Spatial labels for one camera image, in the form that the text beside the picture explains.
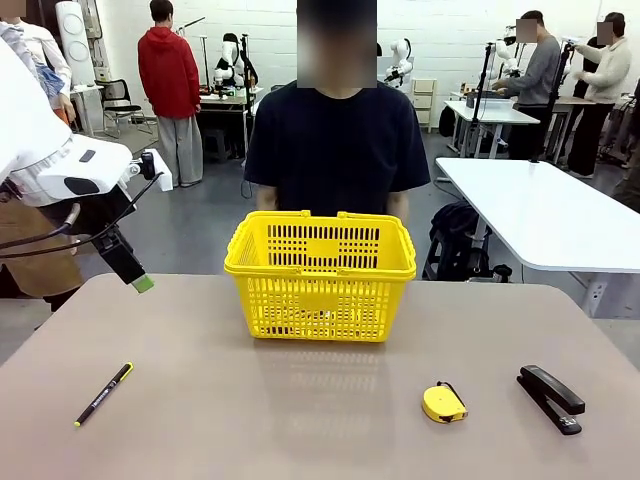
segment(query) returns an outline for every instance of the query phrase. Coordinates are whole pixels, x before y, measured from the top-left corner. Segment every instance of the wire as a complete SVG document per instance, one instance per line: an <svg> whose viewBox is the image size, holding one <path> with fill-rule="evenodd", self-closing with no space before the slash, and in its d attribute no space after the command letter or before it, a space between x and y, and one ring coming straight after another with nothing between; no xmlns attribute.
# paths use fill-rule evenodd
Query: wire
<svg viewBox="0 0 640 480"><path fill-rule="evenodd" d="M433 186L436 187L438 190L440 190L441 192L444 192L448 195L451 195L453 198L455 198L456 200L462 200L462 197L457 196L455 193L451 193L449 190L442 188L440 185L438 185L438 182L435 181L433 182Z"/></svg>
<svg viewBox="0 0 640 480"><path fill-rule="evenodd" d="M149 181L149 183L147 183L144 186L144 188L142 190L140 190L140 193L138 193L138 195L136 195L133 198L133 200L131 200L129 202L129 205L122 211L122 213L113 222L111 222L109 225L107 225L107 227L104 230L102 230L100 233L98 233L97 235L94 235L93 237L90 237L90 238L88 238L86 240L83 240L81 242L71 243L71 244L65 245L63 247L49 248L49 249L46 249L46 250L36 250L36 251L33 251L33 252L12 253L12 254L9 254L9 255L0 255L0 260L8 260L8 259L11 259L11 258L35 257L35 256L38 256L38 255L45 255L47 253L62 252L64 250L70 250L72 248L81 247L82 245L86 245L87 243L93 242L95 239L100 238L105 233L107 233L109 230L111 230L120 220L122 220L125 216L127 216L129 214L129 211L135 206L136 202L138 200L140 200L140 198L145 193L147 193L147 190L149 190L154 183L156 183L158 178L160 178L160 175L162 175L162 172L156 174L156 176L153 177Z"/></svg>
<svg viewBox="0 0 640 480"><path fill-rule="evenodd" d="M49 238L61 235L73 226L79 214L80 214L80 205L77 203L74 203L73 207L71 208L71 212L69 213L69 216L64 221L64 223L60 225L58 228L50 231L49 233L43 233L41 235L35 235L33 237L21 238L20 240L14 240L12 242L1 243L0 250L5 250L7 248L12 248L12 247L20 247L22 245L28 245L30 243L41 242L42 240L47 240Z"/></svg>

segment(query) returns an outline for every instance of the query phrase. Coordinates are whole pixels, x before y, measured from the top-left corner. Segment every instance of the red hoodie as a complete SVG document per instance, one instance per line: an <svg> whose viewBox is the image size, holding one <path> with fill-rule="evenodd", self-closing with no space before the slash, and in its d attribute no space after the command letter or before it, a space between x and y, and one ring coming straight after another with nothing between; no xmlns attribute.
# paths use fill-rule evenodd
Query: red hoodie
<svg viewBox="0 0 640 480"><path fill-rule="evenodd" d="M156 115L188 118L200 104L198 67L187 41L167 27L153 27L138 42L138 68Z"/></svg>

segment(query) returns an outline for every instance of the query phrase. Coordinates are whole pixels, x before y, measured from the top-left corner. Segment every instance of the hand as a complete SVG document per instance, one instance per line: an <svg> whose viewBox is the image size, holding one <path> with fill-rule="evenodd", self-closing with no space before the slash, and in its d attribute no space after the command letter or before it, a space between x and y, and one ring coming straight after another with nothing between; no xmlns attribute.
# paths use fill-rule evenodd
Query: hand
<svg viewBox="0 0 640 480"><path fill-rule="evenodd" d="M507 79L506 78L501 78L500 80L498 80L496 83L494 83L491 88L493 90L502 90L502 89L506 89L507 88Z"/></svg>
<svg viewBox="0 0 640 480"><path fill-rule="evenodd" d="M69 98L63 94L60 94L58 98L60 99L60 105L62 106L62 108L64 108L64 112L67 114L67 120L69 120L69 123L73 123L73 121L76 119L76 111L73 108L71 100L69 100Z"/></svg>

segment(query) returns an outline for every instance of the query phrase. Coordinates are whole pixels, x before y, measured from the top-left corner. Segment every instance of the stapler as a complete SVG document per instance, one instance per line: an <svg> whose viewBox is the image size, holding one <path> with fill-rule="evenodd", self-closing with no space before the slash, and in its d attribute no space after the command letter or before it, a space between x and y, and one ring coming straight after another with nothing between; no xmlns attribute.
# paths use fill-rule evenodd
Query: stapler
<svg viewBox="0 0 640 480"><path fill-rule="evenodd" d="M585 403L566 385L537 365L522 367L517 380L563 435L582 431L575 416L584 413Z"/></svg>

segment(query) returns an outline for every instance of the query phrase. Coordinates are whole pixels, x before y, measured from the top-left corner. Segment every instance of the white robot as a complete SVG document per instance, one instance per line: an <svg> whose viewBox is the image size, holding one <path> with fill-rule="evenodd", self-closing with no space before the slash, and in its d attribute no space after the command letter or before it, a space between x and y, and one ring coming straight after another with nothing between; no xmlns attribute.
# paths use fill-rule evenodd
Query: white robot
<svg viewBox="0 0 640 480"><path fill-rule="evenodd" d="M240 55L240 42L233 33L225 33L222 37L222 57L218 61L213 78L216 88L244 85L244 61Z"/></svg>
<svg viewBox="0 0 640 480"><path fill-rule="evenodd" d="M396 88L404 84L404 77L413 71L413 63L409 61L411 56L411 42L407 38L396 40L391 44L393 52L393 66L387 69L387 85L397 83Z"/></svg>
<svg viewBox="0 0 640 480"><path fill-rule="evenodd" d="M49 236L90 235L89 240L80 243L93 243L126 284L133 284L138 291L146 290L146 273L117 222L135 210L126 191L131 177L142 173L151 180L148 187L157 181L163 191L172 190L167 165L155 150L133 160L122 145L72 134L51 110L36 78L2 40L0 65L2 190L39 208L54 226L62 226ZM33 242L34 239L25 239L11 242L11 246ZM43 253L15 254L7 244L0 244L0 258Z"/></svg>

